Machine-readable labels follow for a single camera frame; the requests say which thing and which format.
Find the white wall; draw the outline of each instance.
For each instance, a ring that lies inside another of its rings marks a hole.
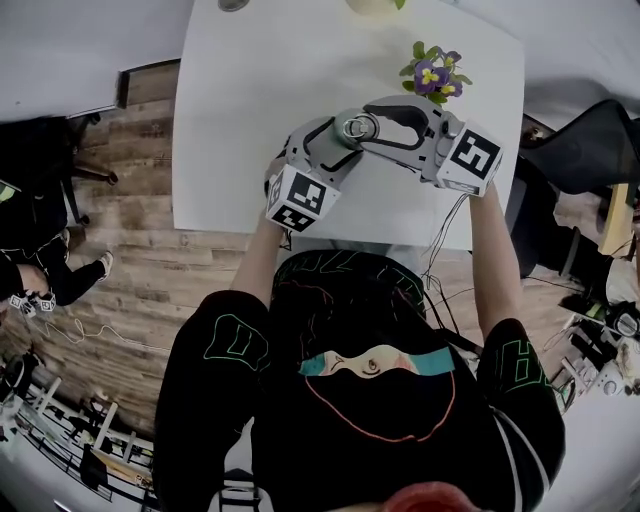
[[[561,128],[610,97],[640,116],[637,0],[459,0],[456,5],[524,43],[525,112],[539,121]]]
[[[57,499],[72,512],[139,512],[140,505],[116,494],[108,502],[75,481],[21,435],[10,460],[0,452],[0,489],[18,512],[57,512]]]
[[[536,512],[619,510],[640,476],[640,397],[594,390],[564,420],[564,464]]]
[[[180,58],[193,0],[0,0],[0,121],[113,105],[118,72]]]

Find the cartoon face print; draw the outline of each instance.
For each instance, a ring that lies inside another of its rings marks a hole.
[[[318,354],[298,373],[310,396],[340,421],[367,437],[398,443],[426,441],[446,422],[456,396],[454,369],[449,347],[416,355],[379,345],[355,357]]]
[[[344,358],[333,350],[321,356],[324,358],[324,371],[320,374],[322,376],[333,375],[343,368],[348,368],[363,379],[373,379],[393,368],[418,373],[410,356],[389,345],[373,347],[354,358]]]
[[[308,377],[327,377],[346,368],[358,377],[373,379],[394,368],[402,368],[417,375],[433,376],[450,372],[453,367],[449,348],[413,355],[405,354],[390,345],[378,345],[352,358],[330,350],[303,361],[299,373]]]

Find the shoe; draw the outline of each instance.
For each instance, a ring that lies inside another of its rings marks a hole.
[[[60,238],[62,239],[64,246],[67,248],[64,253],[64,262],[66,263],[67,261],[69,261],[69,240],[71,240],[71,233],[69,233],[69,230],[67,228],[63,229],[60,232]]]
[[[104,276],[98,279],[98,282],[101,282],[111,274],[111,267],[113,267],[113,254],[111,254],[110,251],[107,251],[98,261],[104,265]]]

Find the wooden floor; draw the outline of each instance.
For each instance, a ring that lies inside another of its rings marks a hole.
[[[127,108],[102,114],[102,122],[89,127],[78,155],[78,161],[120,178],[115,187],[76,182],[78,203],[91,224],[84,233],[73,230],[69,264],[78,267],[109,249],[115,255],[109,279],[70,307],[39,314],[34,322],[12,311],[0,334],[0,353],[22,353],[33,340],[47,366],[38,370],[39,380],[60,376],[60,393],[75,402],[106,394],[118,402],[120,419],[147,436],[152,436],[155,404],[178,329],[208,293],[228,287],[248,241],[244,235],[173,229],[171,135],[177,76],[177,64],[134,73]],[[447,296],[473,286],[465,253],[443,251],[434,274]],[[557,280],[550,273],[540,277]],[[525,285],[524,323],[547,372],[553,373],[566,344],[545,348],[555,343],[553,336],[568,317],[555,305],[567,291],[537,281]],[[462,333],[481,342],[473,292],[460,293],[449,303]],[[440,309],[445,319],[446,310]],[[76,319],[88,334],[108,325],[125,338],[161,350],[124,343],[108,330],[78,344],[53,330],[50,336],[42,333],[46,320],[77,340]]]

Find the red object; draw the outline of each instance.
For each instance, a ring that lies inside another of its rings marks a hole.
[[[481,512],[457,487],[443,482],[414,484],[395,493],[382,512]]]

